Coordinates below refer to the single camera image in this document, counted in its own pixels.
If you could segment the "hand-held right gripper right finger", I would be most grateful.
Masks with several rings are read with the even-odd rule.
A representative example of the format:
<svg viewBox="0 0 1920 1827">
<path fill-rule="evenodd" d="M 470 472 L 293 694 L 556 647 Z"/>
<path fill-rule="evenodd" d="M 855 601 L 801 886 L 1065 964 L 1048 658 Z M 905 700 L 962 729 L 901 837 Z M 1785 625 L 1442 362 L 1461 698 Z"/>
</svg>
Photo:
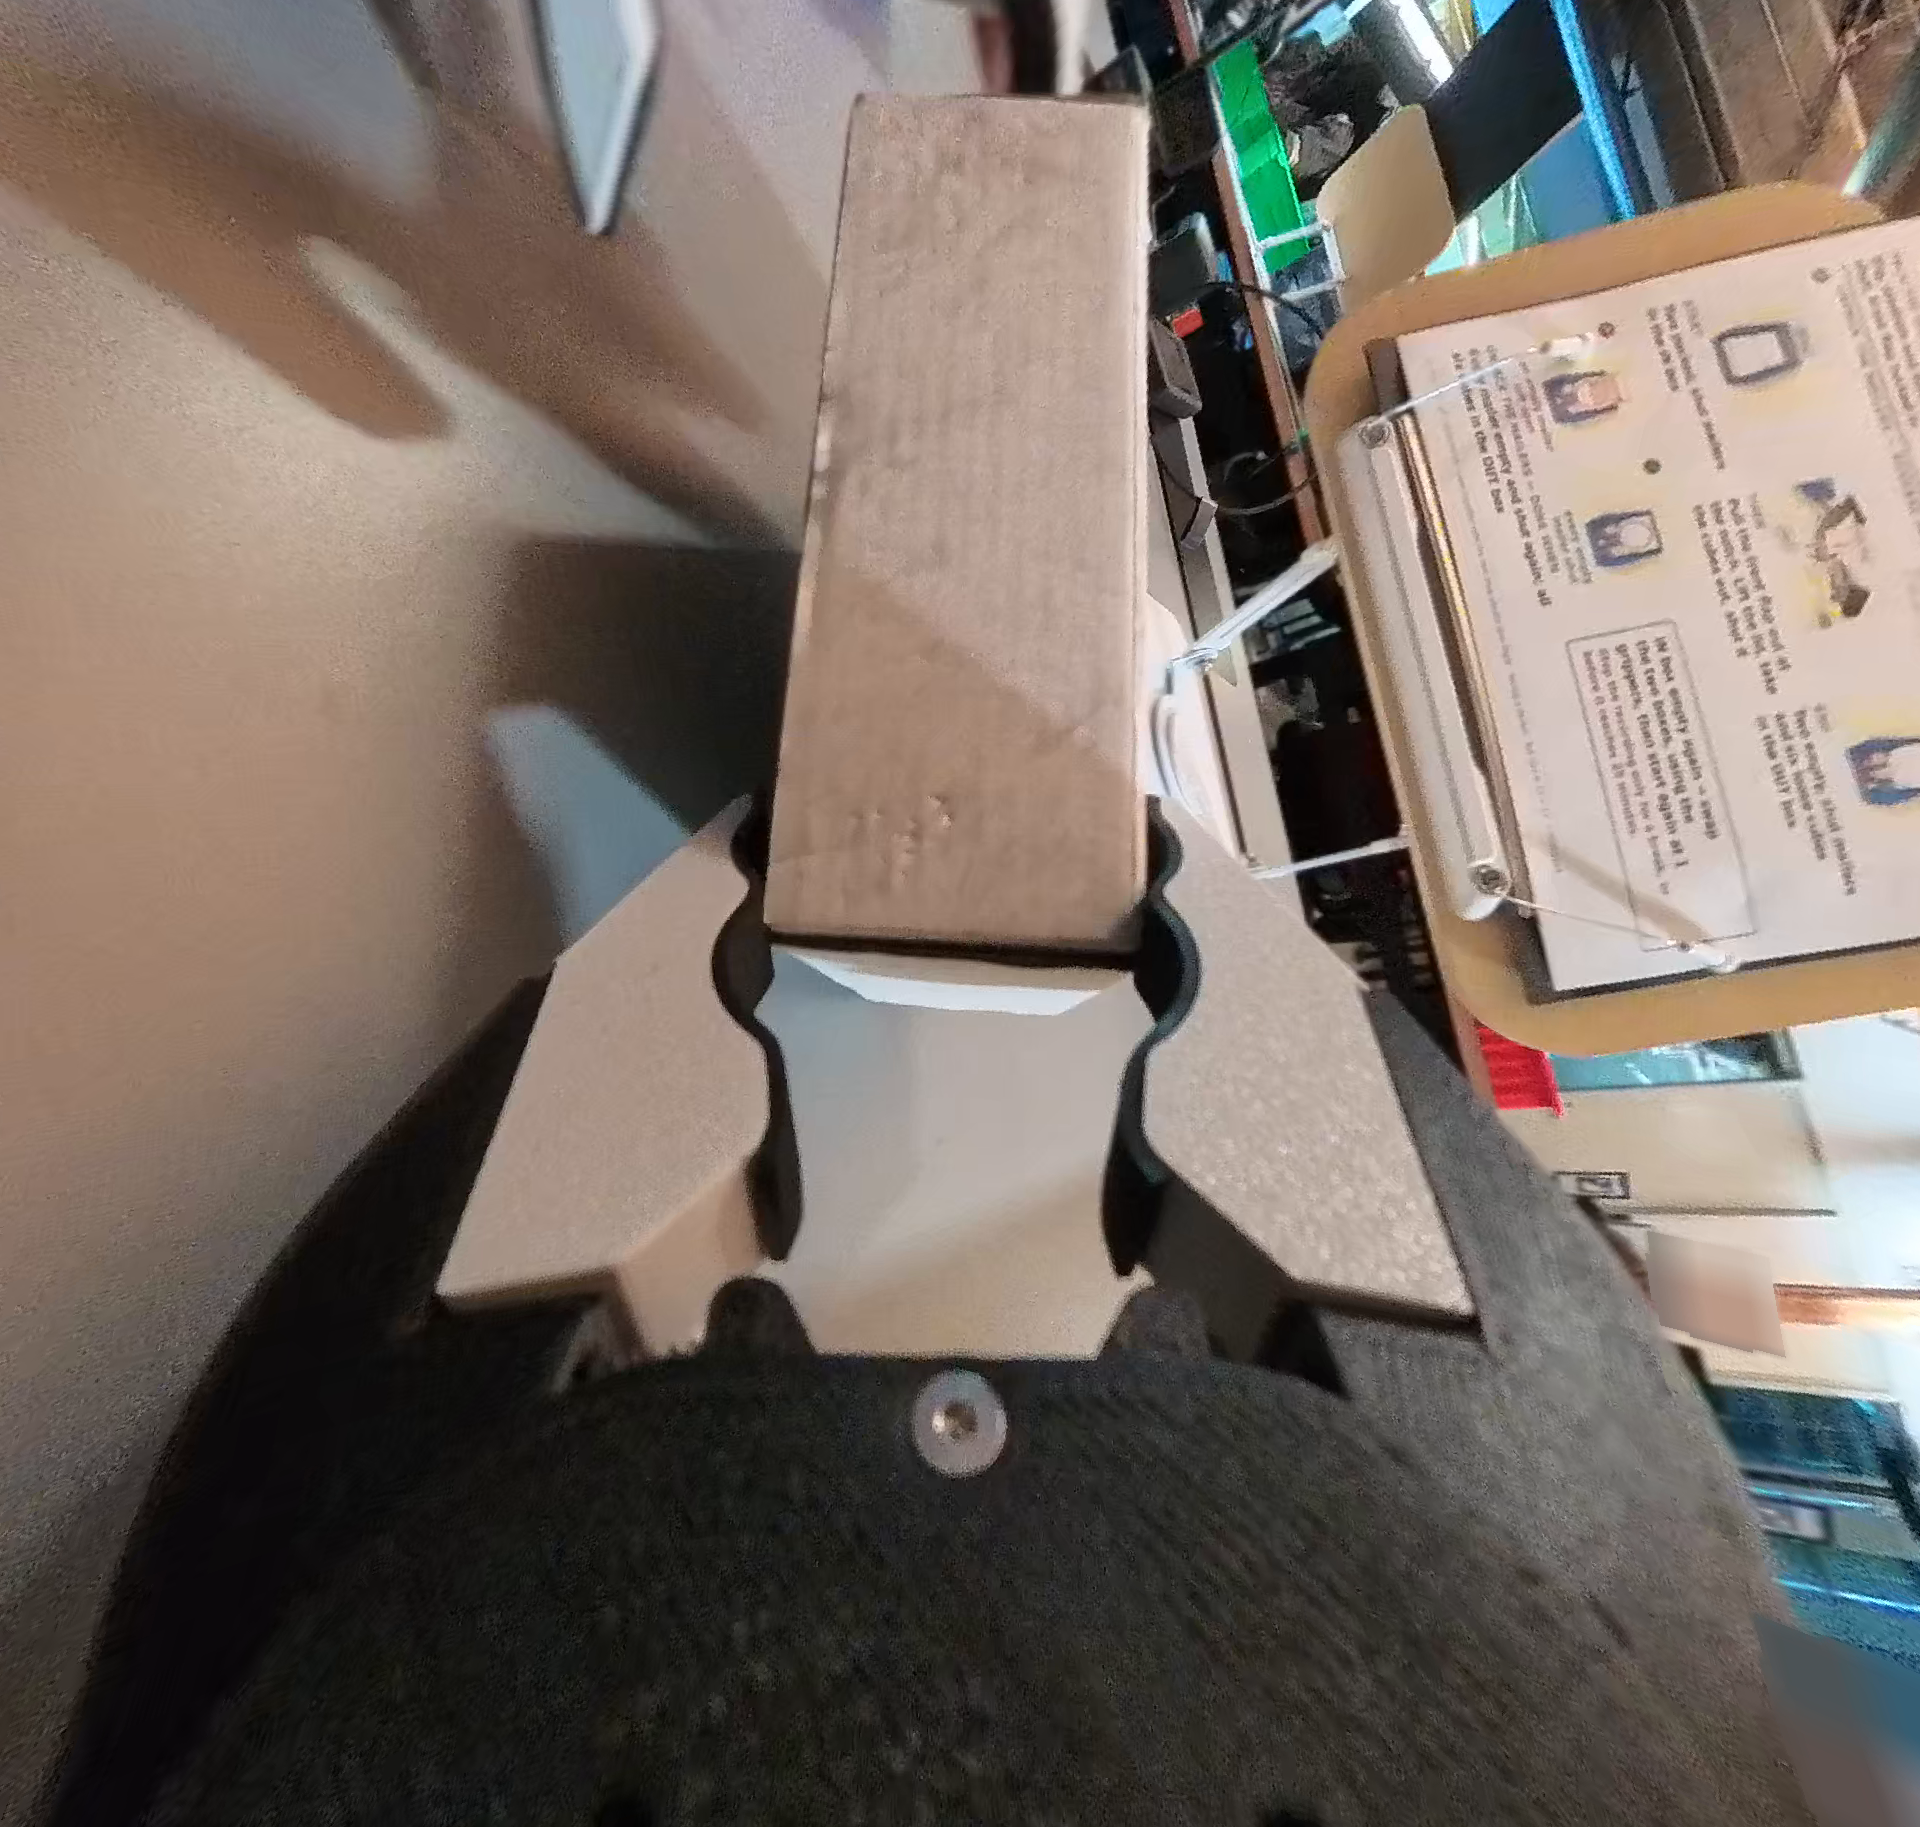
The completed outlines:
<svg viewBox="0 0 1920 1827">
<path fill-rule="evenodd" d="M 1102 1175 L 1116 1275 L 1191 1296 L 1213 1327 L 1292 1303 L 1473 1327 L 1365 986 L 1183 807 L 1149 802 L 1146 837 L 1146 1033 Z"/>
</svg>

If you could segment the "green plastic bin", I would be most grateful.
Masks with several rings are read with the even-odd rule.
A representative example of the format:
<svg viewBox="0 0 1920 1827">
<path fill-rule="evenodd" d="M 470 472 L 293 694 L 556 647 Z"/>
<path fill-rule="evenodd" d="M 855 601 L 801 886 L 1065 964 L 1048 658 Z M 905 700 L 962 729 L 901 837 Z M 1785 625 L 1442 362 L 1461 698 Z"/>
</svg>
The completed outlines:
<svg viewBox="0 0 1920 1827">
<path fill-rule="evenodd" d="M 1305 206 L 1269 104 L 1259 41 L 1241 39 L 1222 55 L 1211 65 L 1211 79 L 1251 239 L 1269 244 L 1294 237 L 1305 225 Z"/>
</svg>

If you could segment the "white document stand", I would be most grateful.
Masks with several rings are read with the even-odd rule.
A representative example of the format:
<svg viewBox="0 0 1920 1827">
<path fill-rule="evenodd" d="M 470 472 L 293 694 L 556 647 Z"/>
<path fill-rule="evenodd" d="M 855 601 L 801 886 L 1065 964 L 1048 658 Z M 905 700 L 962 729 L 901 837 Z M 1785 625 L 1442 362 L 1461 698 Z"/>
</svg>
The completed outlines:
<svg viewBox="0 0 1920 1827">
<path fill-rule="evenodd" d="M 1248 807 L 1255 797 L 1241 794 L 1233 773 L 1223 709 L 1216 704 L 1216 679 L 1230 655 L 1238 655 L 1248 633 L 1280 615 L 1338 567 L 1336 545 L 1310 546 L 1284 574 L 1264 584 L 1250 601 L 1223 615 L 1204 635 L 1183 635 L 1191 619 L 1161 604 L 1155 592 L 1144 601 L 1142 651 L 1142 760 L 1144 781 L 1170 807 L 1191 816 L 1200 830 L 1235 855 L 1253 879 L 1280 886 L 1358 861 L 1410 852 L 1410 837 L 1396 832 L 1326 855 L 1267 858 L 1248 832 Z"/>
</svg>

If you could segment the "instruction sheet on board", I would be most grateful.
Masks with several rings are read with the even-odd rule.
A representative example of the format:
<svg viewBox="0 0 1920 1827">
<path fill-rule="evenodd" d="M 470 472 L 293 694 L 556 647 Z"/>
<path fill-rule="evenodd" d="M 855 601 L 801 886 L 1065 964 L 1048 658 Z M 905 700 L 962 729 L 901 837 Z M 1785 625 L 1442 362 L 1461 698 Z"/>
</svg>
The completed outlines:
<svg viewBox="0 0 1920 1827">
<path fill-rule="evenodd" d="M 1370 352 L 1410 332 L 1597 296 L 1791 242 L 1858 231 L 1879 220 L 1877 205 L 1836 187 L 1800 180 L 1751 184 L 1440 277 L 1409 280 L 1361 304 L 1321 348 L 1305 391 L 1305 425 L 1321 486 L 1323 534 L 1336 548 L 1353 611 L 1439 972 L 1466 1015 L 1521 1046 L 1604 1057 L 1656 1041 L 1713 1041 L 1895 1011 L 1918 999 L 1918 950 L 1893 946 L 1637 990 L 1546 1000 L 1528 996 L 1520 921 L 1473 921 L 1454 905 L 1439 816 L 1416 769 L 1416 688 L 1388 644 L 1391 596 L 1365 564 L 1355 498 L 1336 463 L 1341 435 L 1357 423 L 1375 421 Z"/>
</svg>

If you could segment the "grey desk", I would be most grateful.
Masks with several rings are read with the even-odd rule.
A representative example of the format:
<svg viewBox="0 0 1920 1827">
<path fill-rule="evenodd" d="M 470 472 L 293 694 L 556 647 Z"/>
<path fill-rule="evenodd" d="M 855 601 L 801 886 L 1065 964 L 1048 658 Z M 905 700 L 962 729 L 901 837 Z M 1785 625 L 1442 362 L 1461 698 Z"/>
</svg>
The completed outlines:
<svg viewBox="0 0 1920 1827">
<path fill-rule="evenodd" d="M 271 1258 L 766 773 L 838 151 L 940 0 L 664 0 L 590 239 L 530 0 L 4 0 L 4 1824 Z"/>
</svg>

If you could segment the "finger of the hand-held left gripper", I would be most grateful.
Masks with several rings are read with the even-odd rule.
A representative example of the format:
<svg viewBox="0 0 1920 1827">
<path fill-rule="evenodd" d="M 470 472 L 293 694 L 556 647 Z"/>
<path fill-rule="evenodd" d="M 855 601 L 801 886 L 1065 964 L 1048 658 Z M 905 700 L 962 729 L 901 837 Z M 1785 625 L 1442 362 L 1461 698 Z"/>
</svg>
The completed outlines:
<svg viewBox="0 0 1920 1827">
<path fill-rule="evenodd" d="M 651 104 L 660 0 L 531 0 L 531 17 L 578 223 L 590 237 L 609 237 Z"/>
</svg>

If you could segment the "white cardboard mailer box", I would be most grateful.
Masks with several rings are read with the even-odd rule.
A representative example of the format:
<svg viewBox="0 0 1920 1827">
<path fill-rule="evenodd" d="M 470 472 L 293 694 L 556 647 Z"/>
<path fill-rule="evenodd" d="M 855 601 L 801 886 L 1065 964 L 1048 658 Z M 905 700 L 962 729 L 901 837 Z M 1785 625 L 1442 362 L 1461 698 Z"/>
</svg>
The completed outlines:
<svg viewBox="0 0 1920 1827">
<path fill-rule="evenodd" d="M 1146 114 L 849 122 L 766 926 L 847 992 L 823 1344 L 1079 1358 L 1149 837 Z"/>
</svg>

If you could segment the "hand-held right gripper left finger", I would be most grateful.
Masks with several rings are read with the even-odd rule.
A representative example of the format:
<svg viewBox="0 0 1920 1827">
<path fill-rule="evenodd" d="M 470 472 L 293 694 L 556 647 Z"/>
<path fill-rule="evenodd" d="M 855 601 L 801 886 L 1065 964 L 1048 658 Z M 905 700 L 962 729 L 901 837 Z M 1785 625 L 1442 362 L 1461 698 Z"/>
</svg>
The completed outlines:
<svg viewBox="0 0 1920 1827">
<path fill-rule="evenodd" d="M 804 1221 L 764 920 L 766 813 L 734 802 L 563 951 L 438 1296 L 708 1314 Z"/>
</svg>

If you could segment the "black panel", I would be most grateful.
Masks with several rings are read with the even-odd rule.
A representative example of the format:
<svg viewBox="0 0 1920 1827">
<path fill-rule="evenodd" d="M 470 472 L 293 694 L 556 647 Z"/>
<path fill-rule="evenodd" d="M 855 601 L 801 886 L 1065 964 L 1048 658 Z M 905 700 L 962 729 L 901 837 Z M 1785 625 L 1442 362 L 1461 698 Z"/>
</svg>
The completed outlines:
<svg viewBox="0 0 1920 1827">
<path fill-rule="evenodd" d="M 1552 0 L 1515 0 L 1424 104 L 1455 216 L 1479 209 L 1582 114 Z"/>
</svg>

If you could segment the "brown clipboard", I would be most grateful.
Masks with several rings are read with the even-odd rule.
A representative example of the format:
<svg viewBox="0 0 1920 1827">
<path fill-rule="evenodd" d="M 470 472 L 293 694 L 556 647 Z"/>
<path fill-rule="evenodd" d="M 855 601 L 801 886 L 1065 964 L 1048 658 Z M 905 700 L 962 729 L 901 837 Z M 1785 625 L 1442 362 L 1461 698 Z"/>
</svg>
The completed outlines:
<svg viewBox="0 0 1920 1827">
<path fill-rule="evenodd" d="M 1444 256 L 1458 225 L 1427 109 L 1396 109 L 1319 196 L 1341 286 L 1370 301 L 1416 280 Z"/>
</svg>

